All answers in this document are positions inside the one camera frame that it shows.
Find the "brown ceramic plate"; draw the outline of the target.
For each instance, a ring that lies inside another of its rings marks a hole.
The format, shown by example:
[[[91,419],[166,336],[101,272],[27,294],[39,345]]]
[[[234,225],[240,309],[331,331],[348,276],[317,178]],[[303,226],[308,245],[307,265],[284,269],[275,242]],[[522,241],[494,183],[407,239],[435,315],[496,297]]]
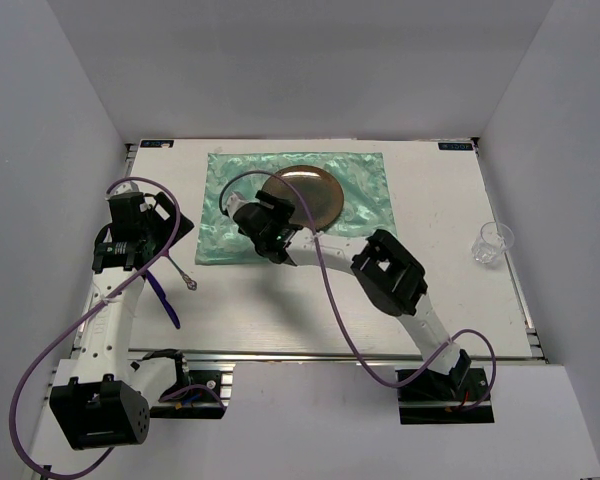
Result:
[[[344,192],[338,180],[326,170],[309,165],[285,167],[276,172],[304,198],[318,231],[328,229],[340,216],[344,207]],[[269,178],[262,191],[294,205],[291,224],[309,227],[309,220],[297,196],[276,178]]]

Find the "green satin cloth napkin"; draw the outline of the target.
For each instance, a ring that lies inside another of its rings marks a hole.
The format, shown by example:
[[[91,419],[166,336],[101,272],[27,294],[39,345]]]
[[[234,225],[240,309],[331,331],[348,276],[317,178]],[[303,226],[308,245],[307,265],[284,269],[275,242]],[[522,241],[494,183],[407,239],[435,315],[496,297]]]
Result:
[[[221,213],[219,199],[227,182],[252,170],[275,173],[285,167],[309,165],[332,174],[344,193],[343,210],[326,232],[366,237],[376,229],[397,233],[383,155],[379,152],[210,153],[195,263],[202,266],[262,264],[250,240]]]

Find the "purple knife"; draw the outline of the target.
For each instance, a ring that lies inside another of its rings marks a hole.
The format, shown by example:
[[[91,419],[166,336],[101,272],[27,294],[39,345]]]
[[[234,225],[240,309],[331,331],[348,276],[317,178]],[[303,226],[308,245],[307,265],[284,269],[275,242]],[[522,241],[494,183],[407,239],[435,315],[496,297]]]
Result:
[[[171,305],[171,303],[169,302],[166,292],[163,289],[163,287],[161,286],[161,284],[159,283],[159,281],[157,280],[157,278],[150,271],[146,272],[145,277],[146,277],[146,280],[148,281],[149,285],[151,286],[152,290],[156,294],[156,296],[157,296],[158,300],[160,301],[162,307],[164,308],[165,312],[167,313],[169,319],[173,323],[174,327],[176,329],[180,329],[181,322],[180,322],[179,316],[178,316],[177,312],[175,311],[175,309],[173,308],[173,306]]]

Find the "clear glass cup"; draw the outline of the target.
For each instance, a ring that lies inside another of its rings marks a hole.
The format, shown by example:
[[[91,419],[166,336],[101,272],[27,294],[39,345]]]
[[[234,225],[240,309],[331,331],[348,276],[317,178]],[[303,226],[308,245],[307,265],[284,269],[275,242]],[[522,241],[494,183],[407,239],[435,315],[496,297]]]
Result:
[[[494,263],[514,245],[515,235],[504,223],[492,221],[485,223],[474,241],[471,254],[478,263]]]

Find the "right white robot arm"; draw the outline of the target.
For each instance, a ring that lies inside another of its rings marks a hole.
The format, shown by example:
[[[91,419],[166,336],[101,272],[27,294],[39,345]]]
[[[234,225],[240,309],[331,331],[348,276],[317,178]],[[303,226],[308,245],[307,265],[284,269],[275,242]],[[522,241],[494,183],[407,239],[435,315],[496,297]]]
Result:
[[[255,252],[274,264],[320,269],[327,298],[347,345],[367,373],[389,388],[404,388],[422,380],[441,397],[452,399],[468,385],[471,360],[449,335],[434,311],[425,269],[390,232],[378,229],[370,236],[345,238],[316,233],[290,222],[291,202],[263,191],[248,202],[232,193],[224,214],[235,222],[239,233],[249,238]],[[366,363],[346,332],[337,311],[328,272],[352,275],[371,304],[396,318],[419,349],[424,364],[400,382],[381,378]]]

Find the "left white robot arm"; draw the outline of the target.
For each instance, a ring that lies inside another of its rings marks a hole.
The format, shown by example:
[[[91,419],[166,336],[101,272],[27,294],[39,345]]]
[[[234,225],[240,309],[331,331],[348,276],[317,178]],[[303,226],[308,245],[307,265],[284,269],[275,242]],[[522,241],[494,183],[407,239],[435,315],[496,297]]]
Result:
[[[145,265],[168,238],[193,228],[175,216],[164,194],[144,194],[124,182],[108,199],[111,221],[94,242],[90,304],[101,310],[86,323],[76,365],[65,385],[51,391],[50,408],[74,450],[137,445],[149,432],[152,407],[163,396],[179,399],[191,387],[184,355],[176,349],[129,359],[139,297],[151,286],[174,325],[179,318]]]

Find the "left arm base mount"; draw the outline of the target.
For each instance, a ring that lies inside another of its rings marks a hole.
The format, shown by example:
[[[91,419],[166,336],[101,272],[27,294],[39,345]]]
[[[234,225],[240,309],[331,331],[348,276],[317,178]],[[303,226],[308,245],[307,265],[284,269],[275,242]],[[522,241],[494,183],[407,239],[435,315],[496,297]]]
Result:
[[[218,363],[193,363],[189,366],[189,384],[204,385],[150,410],[151,419],[219,420],[231,398],[233,366]]]

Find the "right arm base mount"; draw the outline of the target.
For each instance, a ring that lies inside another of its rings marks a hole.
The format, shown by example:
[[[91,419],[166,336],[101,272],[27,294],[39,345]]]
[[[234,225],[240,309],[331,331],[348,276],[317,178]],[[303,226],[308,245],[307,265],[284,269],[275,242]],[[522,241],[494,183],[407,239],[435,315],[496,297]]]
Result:
[[[470,409],[486,392],[488,379],[483,368],[471,368],[457,393],[437,388],[426,374],[398,390],[401,425],[493,424],[491,397]]]

